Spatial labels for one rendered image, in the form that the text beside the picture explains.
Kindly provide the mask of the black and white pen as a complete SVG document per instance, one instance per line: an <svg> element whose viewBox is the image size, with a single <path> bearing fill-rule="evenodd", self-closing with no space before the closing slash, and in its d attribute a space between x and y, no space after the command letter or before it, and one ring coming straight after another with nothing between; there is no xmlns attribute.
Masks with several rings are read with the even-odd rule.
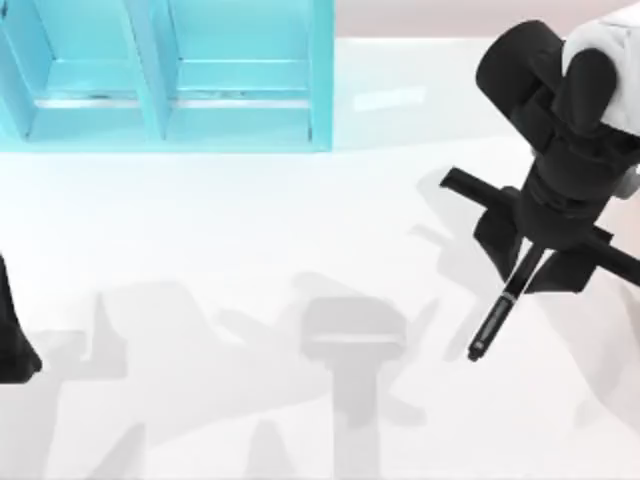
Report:
<svg viewBox="0 0 640 480"><path fill-rule="evenodd" d="M521 295L530 283L545 249L532 245L506 281L505 286L489 310L467 349L467 359L476 362L484 357L496 339Z"/></svg>

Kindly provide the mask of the pale grey rounded box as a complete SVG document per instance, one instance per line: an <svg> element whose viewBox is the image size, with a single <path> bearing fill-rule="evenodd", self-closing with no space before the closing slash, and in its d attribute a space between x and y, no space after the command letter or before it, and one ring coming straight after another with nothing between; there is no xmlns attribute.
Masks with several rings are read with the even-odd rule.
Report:
<svg viewBox="0 0 640 480"><path fill-rule="evenodd" d="M638 190L640 190L640 164L631 167L624 174L617 187L616 197L622 200L628 200Z"/></svg>

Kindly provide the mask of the light blue rack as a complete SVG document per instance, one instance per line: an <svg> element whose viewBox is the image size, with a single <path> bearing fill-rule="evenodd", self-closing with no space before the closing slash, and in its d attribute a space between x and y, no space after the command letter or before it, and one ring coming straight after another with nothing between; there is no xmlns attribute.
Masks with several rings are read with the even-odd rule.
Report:
<svg viewBox="0 0 640 480"><path fill-rule="evenodd" d="M0 0L0 152L333 144L335 0Z"/></svg>

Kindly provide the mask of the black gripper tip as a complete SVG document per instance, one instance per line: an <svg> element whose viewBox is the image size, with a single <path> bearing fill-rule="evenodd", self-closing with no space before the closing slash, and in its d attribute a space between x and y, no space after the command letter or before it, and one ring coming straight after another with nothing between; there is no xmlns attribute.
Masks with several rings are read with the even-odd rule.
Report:
<svg viewBox="0 0 640 480"><path fill-rule="evenodd" d="M18 320L6 263L0 254L0 385L27 383L42 366Z"/></svg>

